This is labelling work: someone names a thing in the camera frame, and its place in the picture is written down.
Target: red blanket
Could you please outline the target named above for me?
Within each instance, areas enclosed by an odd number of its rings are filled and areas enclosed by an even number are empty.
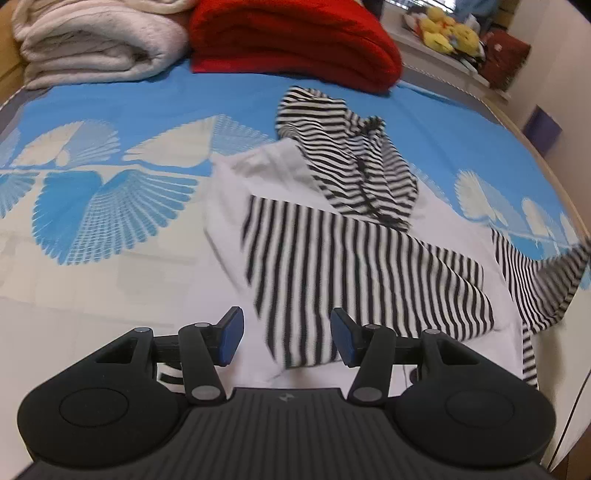
[[[301,73],[371,93],[402,61],[354,0],[200,0],[189,27],[194,72]]]

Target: stack of blankets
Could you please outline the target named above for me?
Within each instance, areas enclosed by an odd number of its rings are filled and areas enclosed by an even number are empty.
[[[385,93],[402,62],[354,0],[200,0],[189,26],[194,72],[295,73]]]
[[[194,0],[20,0],[12,27],[29,62],[25,87],[156,75],[188,52],[189,12],[186,21],[179,12],[193,7]]]

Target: white wall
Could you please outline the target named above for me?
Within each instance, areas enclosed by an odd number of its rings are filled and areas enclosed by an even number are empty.
[[[505,112],[523,127],[539,105],[561,126],[563,133],[546,160],[591,229],[591,24],[567,0],[521,0],[509,32],[530,43],[532,51],[509,90],[511,100]],[[590,291],[575,295],[560,326],[536,337],[540,388],[557,413],[550,452],[591,367],[589,339]],[[590,419],[591,384],[579,401],[553,466],[575,444]]]

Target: bed sheet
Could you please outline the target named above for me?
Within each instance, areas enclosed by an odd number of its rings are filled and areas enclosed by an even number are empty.
[[[275,141],[275,110],[291,85],[384,118],[439,198],[523,253],[544,258],[577,241],[554,190],[507,130],[405,83],[386,98],[315,80],[195,75],[182,63],[138,83],[55,87],[24,107],[0,144],[5,477],[28,460],[15,414],[32,387],[138,325],[168,334],[216,321],[182,308],[206,241],[209,157]]]

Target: window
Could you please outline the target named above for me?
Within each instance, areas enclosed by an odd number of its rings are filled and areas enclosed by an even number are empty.
[[[446,12],[451,13],[456,7],[456,0],[386,0],[389,4],[397,7],[408,8],[411,5],[435,5],[443,8]]]

